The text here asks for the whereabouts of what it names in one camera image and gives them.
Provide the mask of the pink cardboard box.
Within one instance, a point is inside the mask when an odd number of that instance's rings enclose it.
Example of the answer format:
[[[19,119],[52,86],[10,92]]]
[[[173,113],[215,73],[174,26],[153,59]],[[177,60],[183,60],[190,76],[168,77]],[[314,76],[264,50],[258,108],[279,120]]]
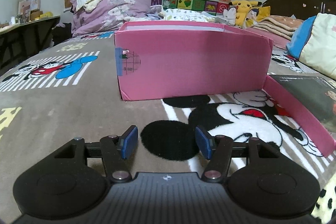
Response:
[[[127,22],[114,45],[125,101],[260,90],[273,49],[244,29],[165,20]]]

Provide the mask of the cream and blue quilt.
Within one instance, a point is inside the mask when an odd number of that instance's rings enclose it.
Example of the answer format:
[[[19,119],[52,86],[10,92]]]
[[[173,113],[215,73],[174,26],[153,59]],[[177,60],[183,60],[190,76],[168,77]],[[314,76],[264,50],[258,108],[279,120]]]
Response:
[[[336,16],[318,13],[305,20],[295,30],[286,45],[288,55],[306,66],[335,79]]]

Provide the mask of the purple floral duvet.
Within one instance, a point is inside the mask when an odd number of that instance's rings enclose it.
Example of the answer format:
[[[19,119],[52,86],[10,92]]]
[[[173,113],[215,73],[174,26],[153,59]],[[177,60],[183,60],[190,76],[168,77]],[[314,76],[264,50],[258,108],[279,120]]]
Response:
[[[72,36],[120,28],[126,21],[149,13],[151,0],[101,0],[92,10],[83,6],[73,13]]]

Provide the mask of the white leaf-print blanket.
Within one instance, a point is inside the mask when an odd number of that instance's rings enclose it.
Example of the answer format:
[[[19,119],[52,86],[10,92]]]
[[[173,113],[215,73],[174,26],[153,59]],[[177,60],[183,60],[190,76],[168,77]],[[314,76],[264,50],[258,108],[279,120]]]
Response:
[[[215,22],[215,19],[210,15],[179,8],[162,10],[159,12],[159,16],[166,21]]]

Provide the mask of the dark wooden headboard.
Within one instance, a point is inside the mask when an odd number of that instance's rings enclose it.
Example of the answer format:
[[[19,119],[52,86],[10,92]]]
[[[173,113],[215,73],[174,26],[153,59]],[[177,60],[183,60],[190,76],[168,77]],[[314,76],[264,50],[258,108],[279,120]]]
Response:
[[[336,14],[335,0],[266,0],[262,6],[270,6],[271,15],[294,15],[296,18],[306,20],[318,13]]]

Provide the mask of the Mickey Mouse bed sheet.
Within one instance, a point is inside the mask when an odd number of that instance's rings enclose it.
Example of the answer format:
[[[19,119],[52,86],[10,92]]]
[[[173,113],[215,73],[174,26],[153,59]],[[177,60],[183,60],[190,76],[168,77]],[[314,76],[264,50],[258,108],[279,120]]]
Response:
[[[68,78],[54,73],[26,79],[11,69],[1,78],[1,220],[20,216],[13,198],[16,178],[75,137],[98,141],[121,135],[130,125],[143,129],[156,120],[187,123],[190,108],[162,100],[124,102],[120,97],[111,33],[75,38],[22,63],[23,69],[95,55]]]

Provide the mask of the cluttered side desk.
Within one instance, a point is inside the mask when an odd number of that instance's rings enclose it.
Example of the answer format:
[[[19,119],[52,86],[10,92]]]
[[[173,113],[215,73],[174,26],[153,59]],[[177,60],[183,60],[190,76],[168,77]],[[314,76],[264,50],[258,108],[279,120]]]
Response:
[[[52,39],[52,29],[59,22],[60,16],[54,16],[19,24],[1,33],[1,75],[47,49]]]

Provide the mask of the white plush toy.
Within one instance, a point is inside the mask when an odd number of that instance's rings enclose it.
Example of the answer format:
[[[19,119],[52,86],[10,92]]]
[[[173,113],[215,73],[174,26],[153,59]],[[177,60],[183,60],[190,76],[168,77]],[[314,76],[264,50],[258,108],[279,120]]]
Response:
[[[236,23],[236,8],[225,9],[223,11],[223,20],[226,24],[234,26]]]

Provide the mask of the picture board on desk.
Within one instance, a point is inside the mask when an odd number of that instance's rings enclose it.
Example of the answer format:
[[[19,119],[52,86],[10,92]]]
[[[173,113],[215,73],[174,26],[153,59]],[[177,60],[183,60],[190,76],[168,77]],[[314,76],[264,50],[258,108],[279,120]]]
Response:
[[[18,2],[18,14],[22,15],[25,22],[30,20],[30,13],[41,8],[41,0],[20,0]]]

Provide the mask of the Pikachu plush toy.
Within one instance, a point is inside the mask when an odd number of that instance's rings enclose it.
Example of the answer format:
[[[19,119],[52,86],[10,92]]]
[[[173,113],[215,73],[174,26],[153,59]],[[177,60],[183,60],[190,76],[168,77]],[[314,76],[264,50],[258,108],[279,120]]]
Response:
[[[229,3],[236,9],[235,25],[249,28],[270,16],[270,6],[262,6],[260,1],[234,0]]]

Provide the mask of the pink box lid with photo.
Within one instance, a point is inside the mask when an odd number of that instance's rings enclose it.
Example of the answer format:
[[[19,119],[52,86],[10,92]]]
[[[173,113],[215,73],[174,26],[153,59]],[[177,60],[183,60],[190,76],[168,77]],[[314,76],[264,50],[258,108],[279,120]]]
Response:
[[[284,107],[289,115],[302,127],[324,157],[335,151],[335,140],[319,120],[288,90],[268,75],[263,89]]]

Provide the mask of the folded pink blanket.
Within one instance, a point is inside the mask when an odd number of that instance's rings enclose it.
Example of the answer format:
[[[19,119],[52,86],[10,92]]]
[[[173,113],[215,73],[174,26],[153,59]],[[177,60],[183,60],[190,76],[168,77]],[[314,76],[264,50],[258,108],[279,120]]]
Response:
[[[269,37],[273,40],[275,47],[285,49],[287,43],[291,42],[294,32],[302,23],[301,19],[270,15],[249,27],[248,30]]]

